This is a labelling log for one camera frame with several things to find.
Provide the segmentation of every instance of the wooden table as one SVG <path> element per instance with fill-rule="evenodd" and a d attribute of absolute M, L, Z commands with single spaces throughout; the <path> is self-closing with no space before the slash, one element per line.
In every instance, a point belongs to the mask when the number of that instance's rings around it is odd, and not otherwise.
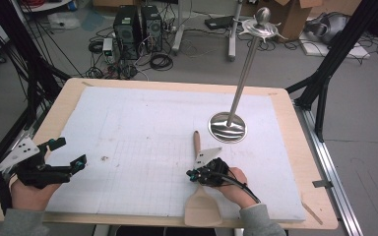
<path fill-rule="evenodd" d="M 162 89 L 174 91 L 224 92 L 235 93 L 234 86 L 197 85 L 178 83 L 156 83 L 135 81 L 107 81 L 93 79 L 71 79 L 62 89 L 51 110 L 37 131 L 34 141 L 44 143 L 60 136 L 64 125 L 76 107 L 82 91 L 86 87 L 128 88 L 128 89 Z M 299 223 L 281 223 L 285 229 L 335 229 L 337 217 L 324 188 L 315 188 L 313 181 L 321 176 L 318 172 L 310 147 L 299 124 L 287 92 L 282 88 L 250 88 L 244 94 L 268 96 L 274 105 L 282 131 L 283 141 L 289 157 L 291 168 L 299 190 L 306 220 Z M 4 216 L 0 208 L 0 220 Z M 182 217 L 153 217 L 135 215 L 82 214 L 47 212 L 46 222 L 121 224 L 121 225 L 167 225 L 184 226 Z M 243 227 L 240 220 L 224 220 L 219 227 Z"/>

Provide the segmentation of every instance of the hand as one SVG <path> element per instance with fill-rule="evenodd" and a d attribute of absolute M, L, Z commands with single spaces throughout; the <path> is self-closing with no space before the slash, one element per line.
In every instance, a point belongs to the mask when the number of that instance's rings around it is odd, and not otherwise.
<path fill-rule="evenodd" d="M 247 177 L 244 175 L 242 170 L 238 169 L 237 167 L 230 167 L 228 175 L 237 179 L 241 183 L 247 184 Z M 238 204 L 241 208 L 251 207 L 257 204 L 247 193 L 245 193 L 238 186 L 229 184 L 226 186 L 215 187 L 215 189 L 219 190 L 224 197 L 226 197 L 233 203 Z"/>
<path fill-rule="evenodd" d="M 11 186 L 12 208 L 44 211 L 59 187 L 59 184 L 52 184 L 40 190 L 34 186 L 25 186 L 20 180 L 16 180 Z"/>

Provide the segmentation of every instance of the white paper sheet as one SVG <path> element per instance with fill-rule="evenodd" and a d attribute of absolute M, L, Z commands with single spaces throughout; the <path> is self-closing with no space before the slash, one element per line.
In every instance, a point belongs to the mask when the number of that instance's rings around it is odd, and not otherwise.
<path fill-rule="evenodd" d="M 214 114 L 229 111 L 233 94 L 86 88 L 62 137 L 67 145 L 48 164 L 68 165 L 85 154 L 87 167 L 62 185 L 47 210 L 63 212 L 183 216 L 196 184 L 186 171 L 195 159 L 193 133 L 201 148 L 222 147 L 220 157 L 240 167 L 249 187 L 275 220 L 304 220 L 281 131 L 267 96 L 242 95 L 236 114 L 248 126 L 238 144 L 223 144 L 208 131 Z M 239 217 L 239 207 L 220 192 L 221 215 Z"/>

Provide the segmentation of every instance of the gray sleeve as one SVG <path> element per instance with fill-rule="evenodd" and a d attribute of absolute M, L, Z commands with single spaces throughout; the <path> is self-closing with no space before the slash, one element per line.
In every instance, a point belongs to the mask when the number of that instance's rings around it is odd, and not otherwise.
<path fill-rule="evenodd" d="M 47 227 L 42 225 L 43 211 L 30 211 L 19 209 L 7 209 L 4 224 L 0 236 L 36 235 L 46 236 L 49 233 Z"/>
<path fill-rule="evenodd" d="M 244 236 L 285 236 L 284 230 L 269 218 L 266 205 L 257 204 L 240 210 Z"/>

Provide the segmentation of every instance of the gray floor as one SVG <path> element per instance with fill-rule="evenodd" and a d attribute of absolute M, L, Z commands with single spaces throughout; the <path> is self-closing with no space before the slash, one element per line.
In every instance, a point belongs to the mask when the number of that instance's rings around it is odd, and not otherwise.
<path fill-rule="evenodd" d="M 79 71 L 90 67 L 88 39 L 112 25 L 89 9 L 75 12 L 82 25 L 78 29 L 57 31 L 53 38 Z M 185 25 L 206 30 L 203 17 L 189 19 Z M 224 35 L 186 31 L 181 51 L 173 56 L 174 66 L 166 72 L 145 71 L 134 80 L 156 82 L 236 85 L 248 50 L 247 41 L 237 40 L 236 60 L 228 62 L 227 38 Z M 55 46 L 48 41 L 53 61 L 59 69 L 74 75 Z M 323 58 L 305 56 L 302 49 L 288 50 L 277 44 L 274 50 L 256 54 L 247 86 L 287 88 L 312 75 Z M 295 92 L 291 98 L 297 98 Z M 0 140 L 25 109 L 22 88 L 10 63 L 0 64 Z M 360 65 L 346 59 L 334 75 L 328 93 L 324 136 L 337 166 L 364 235 L 378 235 L 378 55 Z M 71 232 L 92 235 L 92 225 L 49 224 L 53 235 Z M 290 230 L 289 235 L 347 235 L 340 224 L 337 230 Z"/>

